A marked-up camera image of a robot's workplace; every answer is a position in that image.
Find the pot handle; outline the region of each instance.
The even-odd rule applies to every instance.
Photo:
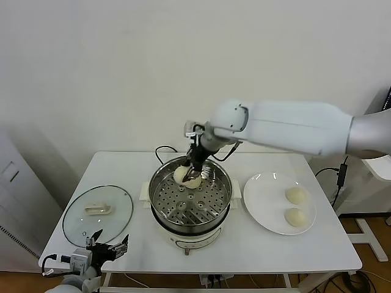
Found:
[[[242,198],[242,193],[240,191],[240,185],[238,180],[231,179],[232,183],[232,196],[231,196],[231,208],[230,209],[237,209],[238,203],[237,201]]]
[[[140,201],[144,202],[145,209],[151,207],[151,201],[149,200],[149,182],[143,182],[141,184]]]
[[[84,212],[87,215],[108,215],[112,212],[112,208],[106,203],[90,203],[84,207]]]

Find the white table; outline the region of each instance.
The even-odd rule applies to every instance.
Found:
[[[178,156],[161,153],[166,161]],[[240,202],[230,211],[222,234],[209,247],[192,251],[189,256],[170,245],[158,232],[158,224],[148,209],[143,208],[139,194],[159,162],[154,153],[98,152],[94,155],[70,203],[86,190],[113,184],[127,190],[134,202],[134,214],[124,232],[112,243],[129,234],[128,252],[114,262],[107,262],[103,272],[118,273],[322,273],[306,278],[302,292],[326,280],[334,272],[355,271],[362,263],[331,208],[303,156],[298,154],[233,154],[221,164],[239,181],[246,181],[262,171],[281,172],[302,183],[312,194],[317,208],[315,224],[301,235],[283,236],[260,226]],[[62,218],[56,226],[44,256],[51,253],[70,255],[76,248],[62,231]],[[47,267],[66,269],[66,264],[48,261]]]

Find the white robotic arm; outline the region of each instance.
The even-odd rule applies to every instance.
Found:
[[[204,125],[186,125],[191,125],[187,136],[193,136],[194,143],[184,181],[199,175],[208,156],[237,141],[314,156],[351,154],[370,159],[391,153],[391,109],[352,117],[320,102],[230,100]]]
[[[61,284],[46,293],[92,293],[100,287],[102,265],[106,261],[114,261],[128,251],[129,235],[118,244],[109,245],[97,242],[103,230],[86,238],[86,248],[77,248],[71,256],[48,255],[42,262],[42,275],[46,278],[64,276]],[[45,272],[47,259],[70,264],[70,271],[54,273],[53,269]]]
[[[218,137],[317,156],[345,153],[352,119],[325,103],[227,101],[210,125]]]

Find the steamed bun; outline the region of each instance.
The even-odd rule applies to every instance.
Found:
[[[307,192],[300,187],[289,188],[285,192],[287,199],[294,204],[300,204],[307,200]]]
[[[307,224],[307,216],[300,209],[289,209],[285,212],[285,220],[295,227],[303,227]]]
[[[190,169],[190,167],[179,166],[174,171],[174,180],[179,185],[183,185],[183,186],[190,188],[190,189],[195,189],[200,186],[202,178],[201,178],[201,176],[198,176],[196,179],[192,179],[192,180],[183,182],[183,177],[185,177],[185,175],[189,169]]]

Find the stainless steel steamer basket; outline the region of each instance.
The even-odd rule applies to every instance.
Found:
[[[153,174],[148,189],[152,213],[170,232],[183,236],[203,235],[217,228],[227,216],[232,183],[220,165],[206,160],[198,188],[179,185],[173,175],[185,160],[185,156],[172,159]]]

